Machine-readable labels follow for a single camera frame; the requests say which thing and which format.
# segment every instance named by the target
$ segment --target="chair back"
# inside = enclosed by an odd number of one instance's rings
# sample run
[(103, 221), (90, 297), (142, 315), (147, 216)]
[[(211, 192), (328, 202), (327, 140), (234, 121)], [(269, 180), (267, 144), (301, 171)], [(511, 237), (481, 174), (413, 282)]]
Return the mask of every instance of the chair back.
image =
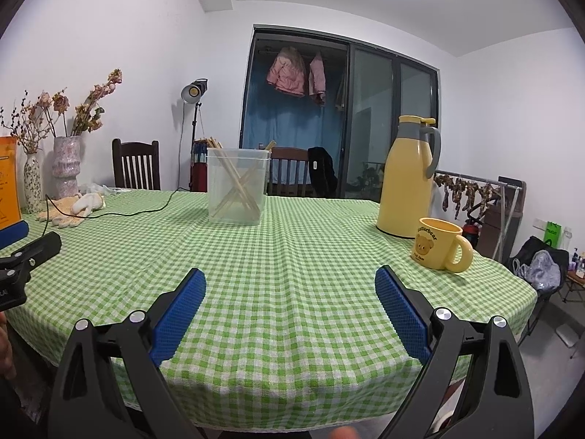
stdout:
[(160, 190), (159, 142), (112, 140), (113, 178), (118, 188)]
[[(291, 147), (274, 147), (270, 157), (269, 170), (267, 190), (269, 195), (305, 197), (312, 194), (312, 187), (307, 191), (306, 185), (309, 172), (309, 156), (306, 150)], [(284, 170), (286, 170), (285, 183), (283, 183)], [(294, 170), (293, 180), (291, 180), (291, 170)]]

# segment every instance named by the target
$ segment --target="floral vase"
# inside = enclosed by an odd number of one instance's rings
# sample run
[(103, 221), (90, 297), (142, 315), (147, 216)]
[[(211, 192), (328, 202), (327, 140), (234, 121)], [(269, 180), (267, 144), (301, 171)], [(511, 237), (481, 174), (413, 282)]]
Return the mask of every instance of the floral vase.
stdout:
[(57, 199), (73, 196), (78, 191), (77, 176), (81, 163), (81, 137), (55, 137), (53, 145), (53, 176), (57, 184)]
[(40, 165), (36, 153), (27, 153), (24, 163), (24, 200), (28, 213), (38, 213), (43, 209), (43, 195), (40, 188)]

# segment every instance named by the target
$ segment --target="gray thermos handle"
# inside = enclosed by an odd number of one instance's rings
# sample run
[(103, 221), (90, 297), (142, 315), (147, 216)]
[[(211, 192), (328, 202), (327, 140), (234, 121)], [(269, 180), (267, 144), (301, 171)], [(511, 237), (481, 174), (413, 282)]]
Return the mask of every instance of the gray thermos handle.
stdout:
[(437, 165), (439, 164), (439, 157), (441, 156), (441, 132), (436, 127), (429, 127), (426, 125), (425, 127), (420, 128), (421, 133), (430, 133), (432, 136), (435, 137), (435, 147), (433, 150), (433, 158), (431, 160), (431, 164), (426, 169), (426, 178), (430, 179), (435, 174), (435, 170), (437, 169)]

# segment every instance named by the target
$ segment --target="mug handle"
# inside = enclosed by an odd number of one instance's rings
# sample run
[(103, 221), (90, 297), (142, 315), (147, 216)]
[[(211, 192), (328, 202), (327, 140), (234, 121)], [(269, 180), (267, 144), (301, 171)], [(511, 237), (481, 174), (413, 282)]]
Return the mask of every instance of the mug handle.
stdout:
[[(459, 262), (454, 263), (455, 254), (457, 253), (457, 246), (461, 246), (461, 259)], [(455, 274), (463, 272), (469, 266), (472, 265), (473, 260), (473, 247), (471, 243), (461, 235), (455, 236), (453, 244), (447, 253), (445, 261), (445, 268)]]

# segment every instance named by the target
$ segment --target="bottle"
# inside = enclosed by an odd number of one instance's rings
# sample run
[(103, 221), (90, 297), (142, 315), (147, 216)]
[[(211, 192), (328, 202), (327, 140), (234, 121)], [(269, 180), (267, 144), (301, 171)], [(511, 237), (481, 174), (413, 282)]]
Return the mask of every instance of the bottle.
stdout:
[(581, 254), (583, 254), (583, 256), (580, 256), (579, 260), (577, 261), (577, 268), (575, 271), (575, 275), (577, 275), (577, 277), (584, 278), (585, 277), (585, 253), (581, 253)]
[(573, 238), (573, 233), (571, 228), (565, 226), (563, 228), (563, 234), (561, 235), (561, 240), (559, 241), (558, 249), (564, 249), (565, 251), (569, 250), (569, 244), (571, 244), (571, 239)]
[[(384, 233), (414, 239), (420, 218), (429, 215), (441, 135), (435, 119), (399, 117), (399, 129), (384, 168), (384, 182), (376, 226)], [(435, 136), (434, 152), (427, 134)]]
[(579, 255), (577, 254), (577, 248), (575, 247), (575, 252), (573, 253), (573, 257), (571, 258), (571, 262), (569, 262), (569, 270), (576, 271), (578, 262), (579, 262)]

